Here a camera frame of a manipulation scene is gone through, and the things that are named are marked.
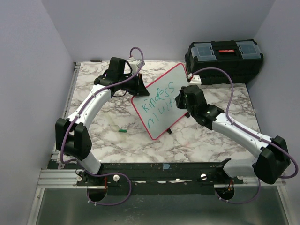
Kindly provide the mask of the pink framed whiteboard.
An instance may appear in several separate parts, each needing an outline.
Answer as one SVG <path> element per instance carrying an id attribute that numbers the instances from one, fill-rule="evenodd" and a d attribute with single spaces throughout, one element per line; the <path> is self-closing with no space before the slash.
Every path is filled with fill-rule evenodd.
<path id="1" fill-rule="evenodd" d="M 187 113 L 187 110 L 178 109 L 175 101 L 180 88 L 188 86 L 186 76 L 185 66 L 178 63 L 146 87 L 149 96 L 131 98 L 152 140 L 158 139 Z"/>

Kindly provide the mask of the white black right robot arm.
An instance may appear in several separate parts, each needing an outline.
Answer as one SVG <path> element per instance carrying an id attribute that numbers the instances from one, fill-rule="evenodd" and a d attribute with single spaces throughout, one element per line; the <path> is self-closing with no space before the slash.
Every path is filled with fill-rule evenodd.
<path id="1" fill-rule="evenodd" d="M 181 87 L 175 98 L 179 109 L 186 109 L 195 121 L 235 141 L 252 155 L 248 159 L 226 159 L 216 171 L 218 182 L 225 184 L 238 176 L 257 177 L 267 184 L 274 184 L 291 161 L 284 138 L 255 132 L 231 117 L 224 110 L 206 102 L 204 93 L 197 85 Z"/>

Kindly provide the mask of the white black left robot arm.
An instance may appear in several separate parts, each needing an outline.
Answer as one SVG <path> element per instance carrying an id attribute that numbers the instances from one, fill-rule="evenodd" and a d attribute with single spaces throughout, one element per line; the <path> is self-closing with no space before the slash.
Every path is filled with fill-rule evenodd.
<path id="1" fill-rule="evenodd" d="M 88 173 L 93 185 L 103 182 L 101 163 L 91 153 L 92 142 L 89 128 L 100 109 L 119 90 L 132 96 L 149 96 L 140 73 L 144 61 L 112 57 L 109 67 L 94 80 L 92 89 L 81 105 L 66 119 L 59 118 L 55 123 L 55 144 L 60 154 L 77 161 Z"/>

